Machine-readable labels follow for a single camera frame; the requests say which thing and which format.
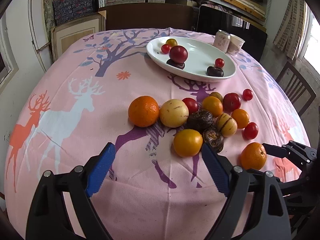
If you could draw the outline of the dark water chestnut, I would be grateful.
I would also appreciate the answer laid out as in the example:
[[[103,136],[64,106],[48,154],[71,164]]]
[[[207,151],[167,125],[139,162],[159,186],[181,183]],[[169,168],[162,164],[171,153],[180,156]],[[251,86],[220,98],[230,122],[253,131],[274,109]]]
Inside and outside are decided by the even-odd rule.
[[[224,137],[215,127],[206,129],[203,132],[203,139],[204,142],[210,144],[217,153],[220,153],[223,150]]]
[[[220,67],[209,66],[207,68],[207,75],[208,76],[215,76],[215,77],[223,77],[224,76],[224,71]]]
[[[206,129],[213,126],[213,115],[209,111],[202,109],[189,115],[185,128],[196,130],[203,133]]]
[[[173,61],[172,59],[169,59],[166,64],[171,65],[173,67],[176,67],[178,69],[184,69],[185,68],[185,63],[177,63]]]

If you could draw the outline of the dark red plum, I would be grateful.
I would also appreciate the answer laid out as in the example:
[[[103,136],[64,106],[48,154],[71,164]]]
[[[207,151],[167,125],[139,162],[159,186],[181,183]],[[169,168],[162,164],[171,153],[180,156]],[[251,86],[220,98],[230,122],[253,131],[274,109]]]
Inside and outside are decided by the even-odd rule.
[[[169,51],[169,57],[176,63],[185,63],[188,58],[188,51],[183,46],[174,46]]]

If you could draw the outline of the red cherry tomato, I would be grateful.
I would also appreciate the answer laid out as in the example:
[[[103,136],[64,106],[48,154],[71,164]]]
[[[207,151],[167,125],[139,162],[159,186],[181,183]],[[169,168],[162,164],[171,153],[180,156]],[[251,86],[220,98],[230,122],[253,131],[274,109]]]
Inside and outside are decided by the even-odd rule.
[[[170,52],[170,50],[171,50],[171,45],[169,45],[169,44],[163,44],[161,46],[161,52],[163,54],[168,54]]]
[[[250,122],[244,129],[242,135],[246,140],[253,140],[257,137],[259,128],[255,122]]]
[[[245,89],[242,93],[242,98],[245,101],[251,101],[253,99],[253,92],[250,89]]]
[[[187,106],[189,114],[196,113],[199,110],[198,103],[193,98],[184,98],[182,101]]]
[[[225,65],[225,61],[221,58],[215,60],[215,66],[218,68],[223,68]]]

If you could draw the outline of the small orange fruit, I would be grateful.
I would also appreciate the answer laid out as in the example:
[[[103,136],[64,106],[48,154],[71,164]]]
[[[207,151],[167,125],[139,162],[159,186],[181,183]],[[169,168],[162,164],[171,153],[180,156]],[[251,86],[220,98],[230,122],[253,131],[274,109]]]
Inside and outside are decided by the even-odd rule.
[[[203,100],[202,108],[210,112],[214,118],[223,113],[222,102],[213,96],[208,96]]]
[[[238,129],[244,129],[249,124],[249,114],[243,109],[235,109],[231,117],[236,121]]]

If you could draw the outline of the striped pepino melon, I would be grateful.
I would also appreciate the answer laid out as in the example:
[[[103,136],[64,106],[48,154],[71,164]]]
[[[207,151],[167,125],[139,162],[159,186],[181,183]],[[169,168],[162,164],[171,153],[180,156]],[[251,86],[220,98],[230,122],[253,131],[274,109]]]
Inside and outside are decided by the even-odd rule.
[[[238,129],[236,121],[226,113],[222,113],[217,117],[215,126],[221,135],[225,138],[234,135]]]

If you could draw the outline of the dark wooden chair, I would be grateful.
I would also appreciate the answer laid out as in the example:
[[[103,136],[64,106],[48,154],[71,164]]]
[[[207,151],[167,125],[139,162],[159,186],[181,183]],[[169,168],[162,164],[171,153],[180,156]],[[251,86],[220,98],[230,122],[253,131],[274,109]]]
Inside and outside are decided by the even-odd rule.
[[[297,111],[298,115],[301,117],[315,100],[316,92],[302,76],[302,74],[289,61],[285,63],[284,67],[276,78],[276,82],[280,83],[285,74],[289,73],[292,75],[283,91],[290,102],[292,104],[296,103],[305,92],[307,92],[309,95],[308,100],[306,100],[302,108]]]

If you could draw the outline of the brown longan fruit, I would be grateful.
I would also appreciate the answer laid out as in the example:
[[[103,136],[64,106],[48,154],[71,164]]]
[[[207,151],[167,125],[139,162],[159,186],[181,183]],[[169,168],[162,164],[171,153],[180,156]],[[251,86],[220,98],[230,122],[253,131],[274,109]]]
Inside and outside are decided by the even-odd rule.
[[[221,95],[220,93],[218,93],[218,92],[212,92],[212,93],[210,93],[209,96],[213,96],[213,97],[219,99],[221,102],[223,102],[223,97],[222,97],[222,95]]]

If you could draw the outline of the orange yellow tomato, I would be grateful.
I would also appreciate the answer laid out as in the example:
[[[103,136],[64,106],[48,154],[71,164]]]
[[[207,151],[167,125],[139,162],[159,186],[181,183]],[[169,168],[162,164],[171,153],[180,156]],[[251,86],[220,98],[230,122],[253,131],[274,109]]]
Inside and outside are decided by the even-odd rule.
[[[193,157],[200,152],[203,144],[202,135],[194,129],[179,131],[173,140],[173,147],[177,155],[182,158]]]

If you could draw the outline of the yellow pepino melon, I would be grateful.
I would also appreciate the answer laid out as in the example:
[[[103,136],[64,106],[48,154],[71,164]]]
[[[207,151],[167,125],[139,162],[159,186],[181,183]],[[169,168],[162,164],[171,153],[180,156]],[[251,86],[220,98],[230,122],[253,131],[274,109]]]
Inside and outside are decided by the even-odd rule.
[[[159,118],[164,126],[176,128],[182,126],[189,116],[186,104],[179,99],[166,101],[160,108]]]

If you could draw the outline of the patterned window curtain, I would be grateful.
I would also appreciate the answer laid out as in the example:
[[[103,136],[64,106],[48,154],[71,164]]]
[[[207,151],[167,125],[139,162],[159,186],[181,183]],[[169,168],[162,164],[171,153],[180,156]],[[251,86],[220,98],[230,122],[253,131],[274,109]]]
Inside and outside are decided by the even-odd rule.
[[[309,7],[305,0],[289,0],[273,44],[285,56],[296,61],[302,49],[308,25]]]

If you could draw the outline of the white paper cup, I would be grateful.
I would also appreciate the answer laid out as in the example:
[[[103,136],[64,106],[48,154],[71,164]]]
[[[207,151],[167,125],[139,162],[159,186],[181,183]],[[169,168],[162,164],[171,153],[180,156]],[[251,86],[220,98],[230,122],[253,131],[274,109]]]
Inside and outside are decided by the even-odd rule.
[[[236,35],[231,34],[227,53],[234,56],[237,55],[240,52],[240,49],[242,48],[244,43],[245,43],[245,40],[243,40],[242,38]]]

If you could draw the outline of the large orange tangerine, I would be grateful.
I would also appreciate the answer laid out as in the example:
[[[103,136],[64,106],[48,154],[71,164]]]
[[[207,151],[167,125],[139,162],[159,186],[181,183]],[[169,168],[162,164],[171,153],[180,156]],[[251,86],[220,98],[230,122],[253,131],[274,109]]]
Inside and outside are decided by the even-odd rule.
[[[128,117],[135,126],[149,127],[158,120],[159,105],[150,96],[140,96],[131,102]]]

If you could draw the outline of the pink printed tablecloth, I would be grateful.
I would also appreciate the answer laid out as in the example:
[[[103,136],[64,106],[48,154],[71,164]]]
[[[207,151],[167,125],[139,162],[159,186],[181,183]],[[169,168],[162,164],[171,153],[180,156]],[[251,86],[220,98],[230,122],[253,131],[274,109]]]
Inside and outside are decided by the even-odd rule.
[[[5,170],[11,224],[25,235],[40,176],[67,173],[111,142],[117,153],[92,203],[114,239],[204,239],[225,202],[201,158],[180,158],[172,149],[175,129],[157,123],[138,128],[128,120],[130,103],[148,95],[157,103],[211,92],[241,94],[259,128],[256,142],[283,145],[309,139],[295,108],[270,74],[248,53],[233,61],[236,74],[207,83],[170,74],[146,53],[154,38],[172,36],[212,43],[209,34],[133,29],[89,35],[50,67],[23,107],[12,133]]]

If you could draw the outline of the small orange kumquat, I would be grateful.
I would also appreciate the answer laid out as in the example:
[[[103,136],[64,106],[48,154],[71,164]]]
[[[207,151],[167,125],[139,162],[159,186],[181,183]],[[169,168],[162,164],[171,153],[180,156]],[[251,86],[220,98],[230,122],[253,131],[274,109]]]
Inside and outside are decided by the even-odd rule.
[[[168,39],[165,44],[168,44],[171,47],[174,47],[174,46],[178,45],[177,41],[174,38]]]

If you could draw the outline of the dark wooden board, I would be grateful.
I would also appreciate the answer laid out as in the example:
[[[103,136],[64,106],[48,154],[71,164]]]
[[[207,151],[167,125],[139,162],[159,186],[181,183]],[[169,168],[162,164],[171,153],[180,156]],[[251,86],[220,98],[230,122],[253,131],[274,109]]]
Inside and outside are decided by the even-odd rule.
[[[194,10],[187,5],[166,3],[131,3],[99,9],[106,18],[105,29],[156,28],[191,30]]]

